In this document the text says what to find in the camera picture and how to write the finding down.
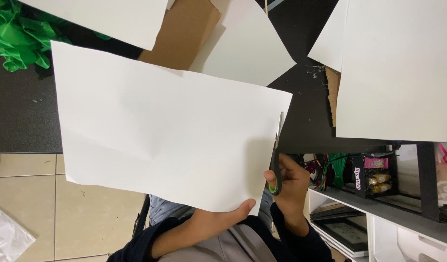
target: pink ribbon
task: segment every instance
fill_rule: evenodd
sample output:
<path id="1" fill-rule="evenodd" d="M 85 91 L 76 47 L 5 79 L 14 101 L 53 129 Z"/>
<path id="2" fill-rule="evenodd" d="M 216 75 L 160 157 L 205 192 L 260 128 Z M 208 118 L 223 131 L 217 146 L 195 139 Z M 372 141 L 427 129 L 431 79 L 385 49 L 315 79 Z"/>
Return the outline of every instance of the pink ribbon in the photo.
<path id="1" fill-rule="evenodd" d="M 445 149 L 445 147 L 443 147 L 442 143 L 439 143 L 439 148 L 440 150 L 444 153 L 443 155 L 443 161 L 445 163 L 447 163 L 447 150 Z"/>

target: pink package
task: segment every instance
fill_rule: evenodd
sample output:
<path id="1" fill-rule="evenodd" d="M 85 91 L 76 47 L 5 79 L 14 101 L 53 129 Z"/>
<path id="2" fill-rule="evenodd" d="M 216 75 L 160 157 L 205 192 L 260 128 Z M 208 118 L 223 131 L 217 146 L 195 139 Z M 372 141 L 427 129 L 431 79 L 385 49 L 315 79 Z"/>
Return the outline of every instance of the pink package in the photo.
<path id="1" fill-rule="evenodd" d="M 364 158 L 364 168 L 388 169 L 388 158 Z"/>

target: white plastic bag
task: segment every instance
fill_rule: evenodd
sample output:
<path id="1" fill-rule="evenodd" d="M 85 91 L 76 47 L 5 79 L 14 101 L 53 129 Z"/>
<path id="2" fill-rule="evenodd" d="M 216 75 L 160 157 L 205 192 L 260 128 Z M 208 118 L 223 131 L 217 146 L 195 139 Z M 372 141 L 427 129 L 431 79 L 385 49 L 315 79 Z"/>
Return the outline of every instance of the white plastic bag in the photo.
<path id="1" fill-rule="evenodd" d="M 14 262 L 36 239 L 0 210 L 0 262 Z"/>

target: black scissor handle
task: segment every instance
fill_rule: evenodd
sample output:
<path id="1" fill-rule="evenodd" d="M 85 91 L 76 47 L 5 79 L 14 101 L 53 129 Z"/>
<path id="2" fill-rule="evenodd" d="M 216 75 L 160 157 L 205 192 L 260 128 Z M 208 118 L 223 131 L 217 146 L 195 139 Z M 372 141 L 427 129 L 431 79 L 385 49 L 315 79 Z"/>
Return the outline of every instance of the black scissor handle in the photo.
<path id="1" fill-rule="evenodd" d="M 280 192 L 282 191 L 282 183 L 283 183 L 282 172 L 280 172 L 280 168 L 278 167 L 279 165 L 278 155 L 279 155 L 278 150 L 274 149 L 272 151 L 272 159 L 270 161 L 270 170 L 272 170 L 275 173 L 275 188 L 273 188 L 269 184 L 268 189 L 274 196 L 280 194 Z"/>

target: scissors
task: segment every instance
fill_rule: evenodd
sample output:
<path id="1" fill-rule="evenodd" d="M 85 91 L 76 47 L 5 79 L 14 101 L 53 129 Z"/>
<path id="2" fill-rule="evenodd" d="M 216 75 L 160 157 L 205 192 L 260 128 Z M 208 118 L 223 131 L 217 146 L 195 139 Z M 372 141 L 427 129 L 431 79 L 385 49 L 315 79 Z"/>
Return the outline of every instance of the scissors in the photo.
<path id="1" fill-rule="evenodd" d="M 272 159 L 270 161 L 270 170 L 272 170 L 275 173 L 275 188 L 273 188 L 269 184 L 268 189 L 274 196 L 280 194 L 280 192 L 282 191 L 282 182 L 283 182 L 282 172 L 280 172 L 280 168 L 278 166 L 279 152 L 277 150 L 278 139 L 280 138 L 280 131 L 282 129 L 282 119 L 283 119 L 283 112 L 280 113 L 280 120 L 278 121 L 277 134 L 275 136 L 274 150 L 272 151 Z"/>

